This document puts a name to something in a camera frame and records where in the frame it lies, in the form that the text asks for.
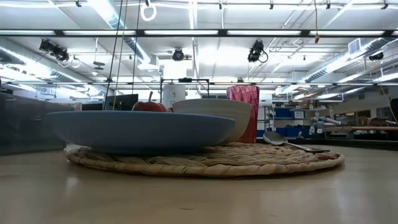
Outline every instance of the blue bin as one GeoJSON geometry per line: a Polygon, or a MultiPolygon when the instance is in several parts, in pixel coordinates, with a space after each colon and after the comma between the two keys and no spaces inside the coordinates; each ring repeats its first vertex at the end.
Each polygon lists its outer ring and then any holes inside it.
{"type": "Polygon", "coordinates": [[[286,137],[294,138],[299,136],[299,132],[302,131],[301,127],[289,127],[286,129],[286,137]]]}
{"type": "Polygon", "coordinates": [[[310,128],[302,128],[303,137],[308,138],[310,136],[310,128]]]}
{"type": "Polygon", "coordinates": [[[283,136],[286,136],[286,129],[285,128],[276,128],[276,133],[279,133],[283,136]]]}
{"type": "Polygon", "coordinates": [[[257,137],[261,137],[264,134],[265,130],[257,130],[257,137]]]}
{"type": "Polygon", "coordinates": [[[290,118],[290,109],[288,108],[276,108],[275,118],[290,118]]]}

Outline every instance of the white bowl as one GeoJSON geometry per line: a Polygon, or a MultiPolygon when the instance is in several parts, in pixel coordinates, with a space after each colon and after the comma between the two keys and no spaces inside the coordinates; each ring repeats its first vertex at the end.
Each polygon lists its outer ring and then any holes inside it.
{"type": "Polygon", "coordinates": [[[173,103],[172,106],[176,113],[203,114],[234,119],[235,128],[224,143],[235,142],[243,135],[248,127],[252,108],[249,103],[222,99],[183,100],[173,103]]]}

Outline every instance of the apple stem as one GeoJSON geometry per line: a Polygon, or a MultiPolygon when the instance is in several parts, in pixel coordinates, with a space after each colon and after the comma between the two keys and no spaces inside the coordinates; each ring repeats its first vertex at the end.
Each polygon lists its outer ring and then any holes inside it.
{"type": "Polygon", "coordinates": [[[150,99],[152,99],[152,95],[154,94],[154,92],[153,91],[151,91],[150,93],[149,93],[149,102],[150,102],[150,99]]]}

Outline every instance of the white container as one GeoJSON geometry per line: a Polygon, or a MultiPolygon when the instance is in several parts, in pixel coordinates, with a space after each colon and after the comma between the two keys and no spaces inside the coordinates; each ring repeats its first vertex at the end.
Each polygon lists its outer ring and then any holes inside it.
{"type": "Polygon", "coordinates": [[[185,85],[170,84],[163,92],[163,105],[166,109],[172,107],[173,103],[185,100],[185,85]]]}
{"type": "Polygon", "coordinates": [[[249,124],[251,108],[252,105],[249,103],[222,99],[183,100],[173,104],[175,113],[203,114],[234,119],[234,131],[224,143],[235,142],[243,135],[249,124]]]}

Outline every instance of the blue bowl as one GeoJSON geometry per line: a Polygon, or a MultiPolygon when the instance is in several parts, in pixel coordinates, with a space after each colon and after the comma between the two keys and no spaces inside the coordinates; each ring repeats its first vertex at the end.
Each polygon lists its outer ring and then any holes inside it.
{"type": "Polygon", "coordinates": [[[235,125],[233,119],[216,116],[141,111],[65,111],[45,119],[66,142],[139,154],[149,148],[217,145],[235,125]]]}

